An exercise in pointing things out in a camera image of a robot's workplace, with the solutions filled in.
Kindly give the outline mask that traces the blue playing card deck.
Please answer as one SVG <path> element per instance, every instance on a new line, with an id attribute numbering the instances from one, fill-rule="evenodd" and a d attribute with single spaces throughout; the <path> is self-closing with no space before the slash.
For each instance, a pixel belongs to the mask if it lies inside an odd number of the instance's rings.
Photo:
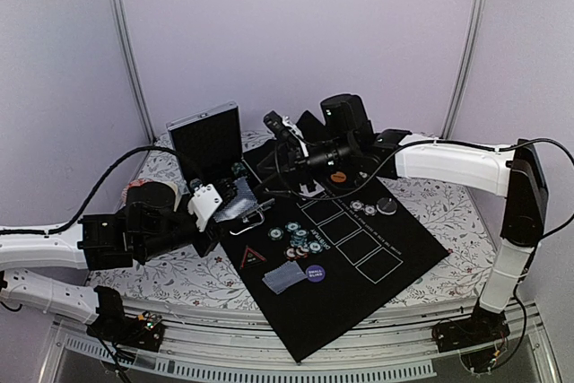
<path id="1" fill-rule="evenodd" d="M 236 179 L 234 186 L 237 194 L 213 215 L 216 222 L 234 220 L 257 206 L 257 198 L 245 178 Z"/>

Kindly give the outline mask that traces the green twenty chip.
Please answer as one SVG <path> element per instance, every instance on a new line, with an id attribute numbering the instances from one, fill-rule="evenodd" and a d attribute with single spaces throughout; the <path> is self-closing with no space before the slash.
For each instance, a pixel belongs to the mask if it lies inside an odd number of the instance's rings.
<path id="1" fill-rule="evenodd" d="M 268 237 L 272 240 L 280 240 L 283 237 L 283 230 L 280 228 L 272 228 L 268 232 Z"/>

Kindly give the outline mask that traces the dealt card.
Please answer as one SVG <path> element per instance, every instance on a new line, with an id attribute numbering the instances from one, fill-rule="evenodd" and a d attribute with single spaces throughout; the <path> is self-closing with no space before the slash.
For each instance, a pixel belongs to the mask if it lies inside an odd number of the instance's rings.
<path id="1" fill-rule="evenodd" d="M 264 279 L 270 283 L 297 282 L 306 278 L 306 274 L 300 269 L 296 262 L 287 262 L 285 265 L 282 265 L 264 275 Z"/>
<path id="2" fill-rule="evenodd" d="M 294 284 L 299 283 L 301 278 L 299 275 L 280 275 L 277 277 L 264 277 L 262 281 L 272 292 L 280 294 Z"/>

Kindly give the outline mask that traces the orange big blind button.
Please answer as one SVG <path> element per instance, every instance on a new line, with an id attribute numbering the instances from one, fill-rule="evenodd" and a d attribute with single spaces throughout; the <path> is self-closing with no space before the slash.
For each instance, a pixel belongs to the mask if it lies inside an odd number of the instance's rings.
<path id="1" fill-rule="evenodd" d="M 347 176 L 344 172 L 336 171 L 330 175 L 330 180 L 333 183 L 342 184 L 347 180 Z"/>

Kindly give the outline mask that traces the blue ten chip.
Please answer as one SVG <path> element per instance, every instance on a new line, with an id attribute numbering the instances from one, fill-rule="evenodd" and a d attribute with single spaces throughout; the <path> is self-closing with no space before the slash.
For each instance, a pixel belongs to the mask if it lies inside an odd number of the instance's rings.
<path id="1" fill-rule="evenodd" d="M 377 213 L 377 209 L 373 205 L 365 205 L 363 211 L 368 216 L 374 216 Z"/>
<path id="2" fill-rule="evenodd" d="M 355 200 L 355 201 L 351 201 L 350 206 L 355 212 L 359 212 L 359 211 L 363 210 L 364 203 L 361 201 Z"/>

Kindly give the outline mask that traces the black red triangle button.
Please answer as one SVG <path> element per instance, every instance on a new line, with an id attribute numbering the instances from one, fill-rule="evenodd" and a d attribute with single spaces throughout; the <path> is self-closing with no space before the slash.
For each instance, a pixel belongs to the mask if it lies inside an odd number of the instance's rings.
<path id="1" fill-rule="evenodd" d="M 246 269 L 254 265 L 260 265 L 266 262 L 266 258 L 256 252 L 252 247 L 246 246 L 243 257 L 240 262 L 240 269 Z"/>

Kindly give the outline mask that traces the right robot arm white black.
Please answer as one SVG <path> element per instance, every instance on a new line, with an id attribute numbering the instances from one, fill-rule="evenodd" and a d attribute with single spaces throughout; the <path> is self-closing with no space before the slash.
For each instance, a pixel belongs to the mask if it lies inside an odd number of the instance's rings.
<path id="1" fill-rule="evenodd" d="M 279 179 L 279 196 L 303 198 L 320 177 L 352 166 L 369 178 L 424 178 L 479 189 L 506 200 L 493 268 L 464 325 L 473 344 L 495 333 L 499 319 L 526 276 L 538 244 L 557 233 L 544 227 L 549 191 L 535 149 L 538 139 L 512 145 L 429 138 L 403 129 L 375 133 L 362 99 L 339 94 L 320 103 L 324 120 L 301 127 L 270 111 L 264 124 L 275 147 L 257 171 Z"/>

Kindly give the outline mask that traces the chip pile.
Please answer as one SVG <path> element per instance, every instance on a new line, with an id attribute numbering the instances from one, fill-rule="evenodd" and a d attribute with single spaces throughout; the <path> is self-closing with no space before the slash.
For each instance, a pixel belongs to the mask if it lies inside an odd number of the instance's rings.
<path id="1" fill-rule="evenodd" d="M 326 247 L 298 222 L 288 222 L 285 229 L 288 233 L 289 247 L 285 249 L 284 255 L 288 260 L 306 258 L 326 250 Z"/>

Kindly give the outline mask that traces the purple small blind button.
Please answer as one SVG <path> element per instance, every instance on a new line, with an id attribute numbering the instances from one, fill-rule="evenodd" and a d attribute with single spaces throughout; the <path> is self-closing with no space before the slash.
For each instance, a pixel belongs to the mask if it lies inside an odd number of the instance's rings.
<path id="1" fill-rule="evenodd" d="M 326 270 L 321 265 L 308 266 L 305 274 L 311 283 L 320 283 L 326 278 Z"/>

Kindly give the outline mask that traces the black round dealer button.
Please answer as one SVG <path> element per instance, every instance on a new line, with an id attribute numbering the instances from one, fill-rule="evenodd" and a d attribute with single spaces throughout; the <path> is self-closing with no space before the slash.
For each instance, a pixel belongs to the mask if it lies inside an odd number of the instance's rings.
<path id="1" fill-rule="evenodd" d="M 397 202 L 390 197 L 383 197 L 377 201 L 376 209 L 383 215 L 393 215 L 398 208 Z"/>

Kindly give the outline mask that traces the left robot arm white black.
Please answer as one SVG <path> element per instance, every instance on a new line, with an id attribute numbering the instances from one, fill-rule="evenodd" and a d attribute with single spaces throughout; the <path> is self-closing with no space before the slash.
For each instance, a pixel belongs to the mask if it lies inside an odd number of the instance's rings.
<path id="1" fill-rule="evenodd" d="M 221 237 L 214 216 L 223 197 L 203 178 L 198 183 L 182 195 L 172 182 L 148 180 L 128 187 L 124 205 L 114 213 L 80 210 L 63 224 L 3 227 L 1 301 L 9 308 L 20 304 L 99 326 L 113 341 L 126 341 L 139 320 L 126 315 L 120 293 L 59 282 L 35 271 L 130 268 L 188 245 L 210 251 Z"/>

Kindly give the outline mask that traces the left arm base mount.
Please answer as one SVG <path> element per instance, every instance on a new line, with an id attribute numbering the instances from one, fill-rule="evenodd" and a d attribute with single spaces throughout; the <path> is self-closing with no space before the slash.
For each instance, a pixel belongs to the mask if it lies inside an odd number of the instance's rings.
<path id="1" fill-rule="evenodd" d="M 148 352 L 160 350 L 165 333 L 161 315 L 144 311 L 129 317 L 117 291 L 103 286 L 95 287 L 94 291 L 98 299 L 96 319 L 87 326 L 87 335 Z"/>

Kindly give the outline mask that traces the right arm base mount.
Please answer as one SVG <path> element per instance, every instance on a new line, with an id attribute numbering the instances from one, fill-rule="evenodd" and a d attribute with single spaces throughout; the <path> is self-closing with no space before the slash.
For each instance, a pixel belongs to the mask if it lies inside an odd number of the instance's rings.
<path id="1" fill-rule="evenodd" d="M 442 319 L 432 327 L 431 337 L 440 353 L 488 344 L 489 347 L 463 353 L 464 367 L 474 373 L 490 371 L 502 354 L 509 326 L 504 312 L 494 313 L 476 305 L 467 318 Z"/>

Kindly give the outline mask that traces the green poker chip stack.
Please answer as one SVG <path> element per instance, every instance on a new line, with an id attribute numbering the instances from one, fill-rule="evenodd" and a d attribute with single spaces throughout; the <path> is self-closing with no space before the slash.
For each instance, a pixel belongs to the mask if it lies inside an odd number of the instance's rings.
<path id="1" fill-rule="evenodd" d="M 234 178 L 246 178 L 248 176 L 248 170 L 242 162 L 233 163 L 231 171 Z"/>

